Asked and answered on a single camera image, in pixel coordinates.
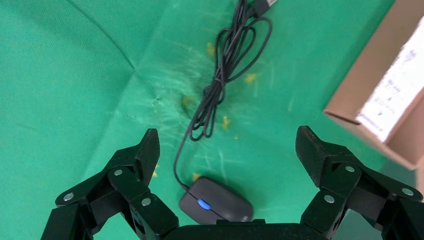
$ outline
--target white label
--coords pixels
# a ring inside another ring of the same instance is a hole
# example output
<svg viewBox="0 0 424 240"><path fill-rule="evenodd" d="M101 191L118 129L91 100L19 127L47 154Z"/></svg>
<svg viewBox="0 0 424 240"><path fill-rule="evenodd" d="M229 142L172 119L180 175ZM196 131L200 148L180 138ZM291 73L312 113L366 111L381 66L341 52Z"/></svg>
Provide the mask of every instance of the white label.
<svg viewBox="0 0 424 240"><path fill-rule="evenodd" d="M356 120L384 142L424 87L424 17Z"/></svg>

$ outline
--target blue scroll wheel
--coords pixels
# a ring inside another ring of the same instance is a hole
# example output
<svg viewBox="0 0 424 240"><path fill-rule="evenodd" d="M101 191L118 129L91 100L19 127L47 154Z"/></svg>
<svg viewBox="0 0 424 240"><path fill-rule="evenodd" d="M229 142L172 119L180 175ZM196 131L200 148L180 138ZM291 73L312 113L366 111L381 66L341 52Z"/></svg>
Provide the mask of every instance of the blue scroll wheel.
<svg viewBox="0 0 424 240"><path fill-rule="evenodd" d="M200 207L206 209L206 210L211 210L211 205L207 204L205 201L203 201L202 199L198 199L197 203L200 205Z"/></svg>

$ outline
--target yellow stain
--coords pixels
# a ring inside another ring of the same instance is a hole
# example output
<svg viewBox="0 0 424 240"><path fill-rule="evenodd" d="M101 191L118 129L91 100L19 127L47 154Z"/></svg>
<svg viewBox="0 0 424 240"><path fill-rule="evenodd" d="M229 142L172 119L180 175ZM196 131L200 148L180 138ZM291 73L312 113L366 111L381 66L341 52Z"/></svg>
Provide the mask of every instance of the yellow stain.
<svg viewBox="0 0 424 240"><path fill-rule="evenodd" d="M256 73L249 73L246 75L246 77L244 78L244 81L247 84L252 84L254 81L256 80Z"/></svg>
<svg viewBox="0 0 424 240"><path fill-rule="evenodd" d="M193 96L183 96L181 100L182 107L187 110L194 99Z"/></svg>
<svg viewBox="0 0 424 240"><path fill-rule="evenodd" d="M202 175L200 175L200 174L198 174L198 173L196 173L196 172L193 172L193 177L192 177L192 179L193 179L193 182L196 182L196 180L198 179L198 178L200 178Z"/></svg>
<svg viewBox="0 0 424 240"><path fill-rule="evenodd" d="M159 168L159 165L156 164L156 166L154 167L154 171L153 171L153 175L152 177L157 177L158 174L156 173L156 169Z"/></svg>
<svg viewBox="0 0 424 240"><path fill-rule="evenodd" d="M228 129L228 126L230 125L231 120L227 117L224 116L223 120L222 120L222 127L224 129Z"/></svg>
<svg viewBox="0 0 424 240"><path fill-rule="evenodd" d="M212 42L207 43L207 54L209 54L211 57L215 56L215 47Z"/></svg>

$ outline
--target robotic hand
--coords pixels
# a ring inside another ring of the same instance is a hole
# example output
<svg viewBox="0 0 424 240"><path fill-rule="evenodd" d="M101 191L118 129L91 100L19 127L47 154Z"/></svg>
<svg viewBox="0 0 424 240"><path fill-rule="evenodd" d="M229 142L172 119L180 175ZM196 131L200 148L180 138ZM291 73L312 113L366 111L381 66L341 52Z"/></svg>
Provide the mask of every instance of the robotic hand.
<svg viewBox="0 0 424 240"><path fill-rule="evenodd" d="M320 191L300 223L218 220L179 227L177 216L148 188L159 159L158 132L118 150L102 171L60 194L42 240L92 240L121 213L142 240L327 240L346 211L360 213L384 240L424 240L423 195L364 166L345 146L320 140L308 126L297 131L296 152Z"/></svg>

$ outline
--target usb connector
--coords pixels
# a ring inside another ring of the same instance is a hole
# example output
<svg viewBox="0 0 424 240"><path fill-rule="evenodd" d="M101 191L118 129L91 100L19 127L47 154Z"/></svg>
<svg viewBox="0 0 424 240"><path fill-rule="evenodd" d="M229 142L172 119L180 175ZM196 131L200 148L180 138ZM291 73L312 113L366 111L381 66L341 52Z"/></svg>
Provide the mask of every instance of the usb connector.
<svg viewBox="0 0 424 240"><path fill-rule="evenodd" d="M251 8L253 10L253 15L256 18L262 17L277 0L255 0Z"/></svg>

